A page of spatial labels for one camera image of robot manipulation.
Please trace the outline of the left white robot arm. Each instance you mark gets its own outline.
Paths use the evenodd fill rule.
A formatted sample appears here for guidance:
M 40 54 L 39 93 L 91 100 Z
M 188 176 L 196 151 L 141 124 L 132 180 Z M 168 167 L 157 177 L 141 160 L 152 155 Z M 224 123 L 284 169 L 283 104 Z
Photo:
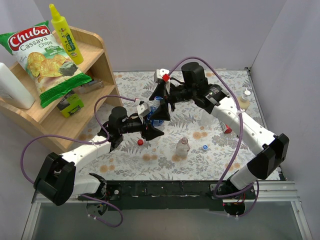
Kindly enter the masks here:
M 34 181 L 34 189 L 57 206 L 71 196 L 82 194 L 95 200 L 103 199 L 107 194 L 107 181 L 96 173 L 81 176 L 79 172 L 90 162 L 115 150 L 123 141 L 123 135 L 128 133 L 140 133 L 146 141 L 164 135 L 152 126 L 146 115 L 134 113 L 128 116 L 124 107 L 114 107 L 108 121 L 89 144 L 62 154 L 52 152 L 45 158 Z

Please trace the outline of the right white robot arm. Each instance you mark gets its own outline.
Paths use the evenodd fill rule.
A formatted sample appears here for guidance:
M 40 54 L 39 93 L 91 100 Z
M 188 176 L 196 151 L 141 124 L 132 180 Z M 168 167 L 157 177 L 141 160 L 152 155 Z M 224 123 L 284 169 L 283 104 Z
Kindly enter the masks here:
M 215 198 L 237 199 L 247 191 L 256 180 L 265 180 L 285 160 L 289 138 L 285 134 L 276 135 L 257 123 L 240 108 L 239 102 L 232 98 L 231 92 L 218 84 L 211 84 L 204 68 L 197 62 L 189 62 L 181 67 L 184 83 L 174 86 L 170 83 L 170 72 L 158 69 L 154 73 L 156 89 L 150 96 L 161 97 L 160 105 L 151 115 L 152 120 L 170 121 L 169 111 L 175 104 L 194 101 L 208 114 L 227 124 L 245 142 L 255 157 L 235 172 L 226 181 L 216 185 Z

